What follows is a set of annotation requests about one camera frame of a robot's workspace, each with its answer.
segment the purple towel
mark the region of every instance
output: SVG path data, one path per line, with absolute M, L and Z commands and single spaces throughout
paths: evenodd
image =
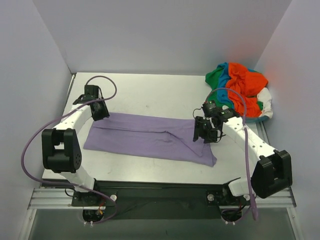
M 111 113 L 93 122 L 83 148 L 213 167 L 210 144 L 193 142 L 194 126 L 194 120 Z

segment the red cloth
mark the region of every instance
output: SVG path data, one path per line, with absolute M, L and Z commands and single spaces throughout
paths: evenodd
M 228 71 L 231 79 L 225 87 L 241 94 L 246 104 L 246 116 L 259 117 L 261 110 L 257 103 L 257 94 L 268 84 L 268 80 L 261 73 L 251 72 L 239 63 L 230 62 Z M 245 107 L 240 97 L 228 91 L 228 98 L 233 102 L 234 110 L 243 115 Z

